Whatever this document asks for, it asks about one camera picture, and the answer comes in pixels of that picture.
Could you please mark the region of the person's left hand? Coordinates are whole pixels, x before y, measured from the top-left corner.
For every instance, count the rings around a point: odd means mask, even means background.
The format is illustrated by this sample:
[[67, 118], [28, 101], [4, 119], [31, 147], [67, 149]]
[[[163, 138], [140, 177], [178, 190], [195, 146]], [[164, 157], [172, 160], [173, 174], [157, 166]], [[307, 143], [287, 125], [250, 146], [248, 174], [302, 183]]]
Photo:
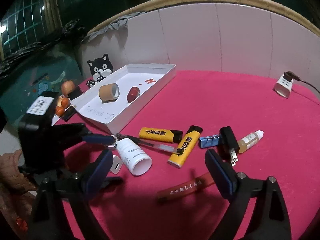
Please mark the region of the person's left hand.
[[35, 191], [37, 187], [18, 169], [22, 157], [21, 149], [1, 155], [1, 183], [15, 191]]

